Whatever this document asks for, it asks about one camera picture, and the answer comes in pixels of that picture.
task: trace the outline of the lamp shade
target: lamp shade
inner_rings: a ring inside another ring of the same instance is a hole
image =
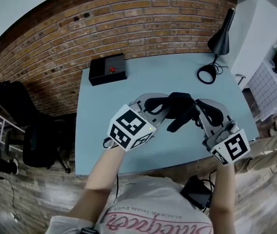
[[[217,55],[226,55],[230,52],[228,31],[230,30],[235,11],[228,9],[221,29],[208,41],[209,49]]]

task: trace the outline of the white marker cube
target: white marker cube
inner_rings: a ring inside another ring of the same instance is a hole
[[[123,105],[110,120],[107,134],[125,151],[129,151],[146,143],[156,130],[128,105]]]
[[[247,153],[250,146],[243,129],[230,135],[226,140],[214,146],[210,151],[223,165],[233,164]]]

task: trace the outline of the black box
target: black box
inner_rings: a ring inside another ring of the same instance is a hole
[[[127,74],[123,54],[91,61],[89,80],[93,86],[125,79]]]

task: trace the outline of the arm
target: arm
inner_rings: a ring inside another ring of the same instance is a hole
[[[96,223],[114,186],[124,154],[119,146],[104,151],[88,177],[81,198],[67,216]]]
[[[209,217],[215,234],[235,234],[235,172],[234,166],[218,164]]]

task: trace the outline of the black office chair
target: black office chair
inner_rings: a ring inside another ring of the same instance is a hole
[[[0,105],[10,114],[17,126],[27,126],[24,140],[12,139],[8,132],[4,150],[9,145],[23,145],[23,162],[32,167],[51,167],[57,159],[66,173],[66,168],[57,148],[61,136],[54,124],[54,118],[40,113],[34,106],[24,85],[19,81],[0,82]]]

